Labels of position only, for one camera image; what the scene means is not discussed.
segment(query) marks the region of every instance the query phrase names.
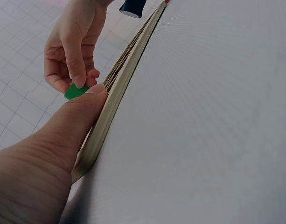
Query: hand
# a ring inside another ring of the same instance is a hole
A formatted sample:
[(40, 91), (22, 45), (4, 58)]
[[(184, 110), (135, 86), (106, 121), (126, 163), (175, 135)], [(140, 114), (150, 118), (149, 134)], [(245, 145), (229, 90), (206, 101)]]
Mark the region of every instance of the hand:
[(72, 82), (81, 88), (96, 84), (93, 51), (113, 0), (70, 0), (52, 30), (44, 50), (44, 75), (65, 93)]
[(0, 223), (58, 223), (77, 153), (106, 98), (97, 84), (65, 103), (38, 132), (0, 151)]

